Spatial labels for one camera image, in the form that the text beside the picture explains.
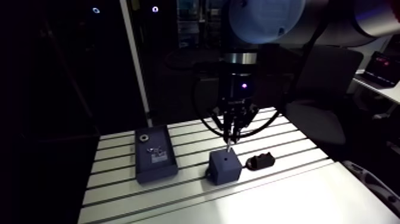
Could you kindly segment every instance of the laptop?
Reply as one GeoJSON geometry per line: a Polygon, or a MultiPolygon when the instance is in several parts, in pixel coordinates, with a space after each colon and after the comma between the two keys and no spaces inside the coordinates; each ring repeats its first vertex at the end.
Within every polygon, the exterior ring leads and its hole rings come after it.
{"type": "Polygon", "coordinates": [[[400,61],[376,51],[361,77],[384,88],[394,87],[400,80],[400,61]]]}

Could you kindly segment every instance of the blue box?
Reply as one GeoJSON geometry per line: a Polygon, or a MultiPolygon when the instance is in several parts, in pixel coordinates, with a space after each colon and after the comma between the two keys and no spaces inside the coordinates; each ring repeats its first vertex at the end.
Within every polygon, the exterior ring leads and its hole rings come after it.
{"type": "Polygon", "coordinates": [[[227,150],[210,152],[208,173],[215,185],[237,181],[241,172],[242,164],[233,149],[229,152],[227,150]]]}
{"type": "Polygon", "coordinates": [[[178,173],[175,153],[166,126],[137,130],[135,151],[136,179],[139,183],[155,181],[178,173]]]}

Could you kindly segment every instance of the nut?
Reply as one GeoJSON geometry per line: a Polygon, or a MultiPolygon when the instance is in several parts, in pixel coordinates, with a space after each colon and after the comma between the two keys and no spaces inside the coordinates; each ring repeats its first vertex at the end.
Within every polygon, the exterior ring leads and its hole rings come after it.
{"type": "Polygon", "coordinates": [[[148,136],[148,135],[141,135],[141,136],[139,137],[139,140],[140,140],[141,142],[146,142],[146,141],[149,140],[149,136],[148,136]]]}

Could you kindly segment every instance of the black chair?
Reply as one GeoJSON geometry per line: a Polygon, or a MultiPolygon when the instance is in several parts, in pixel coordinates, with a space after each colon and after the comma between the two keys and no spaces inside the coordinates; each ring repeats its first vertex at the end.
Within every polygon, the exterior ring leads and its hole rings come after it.
{"type": "Polygon", "coordinates": [[[363,59],[360,52],[315,46],[285,106],[285,116],[333,159],[341,160],[346,137],[337,114],[363,59]]]}

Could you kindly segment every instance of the desk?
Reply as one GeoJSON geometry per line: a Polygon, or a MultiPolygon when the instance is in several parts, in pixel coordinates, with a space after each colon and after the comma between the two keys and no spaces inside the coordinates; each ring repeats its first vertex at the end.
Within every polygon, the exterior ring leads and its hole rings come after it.
{"type": "Polygon", "coordinates": [[[356,77],[353,79],[354,82],[357,82],[358,84],[376,92],[377,94],[386,97],[387,99],[393,101],[395,104],[400,104],[400,82],[397,83],[397,85],[393,88],[379,88],[372,82],[368,82],[366,80],[357,78],[358,74],[363,74],[363,73],[364,70],[358,70],[356,72],[356,77]]]}
{"type": "MultiPolygon", "coordinates": [[[[243,131],[261,126],[274,113],[274,108],[260,110],[243,131]]],[[[242,164],[271,152],[275,165],[243,169],[237,182],[219,186],[204,173],[208,154],[225,147],[224,141],[199,120],[168,125],[168,131],[179,172],[145,185],[135,181],[135,133],[102,136],[79,223],[400,223],[283,116],[233,146],[242,164]]]]}

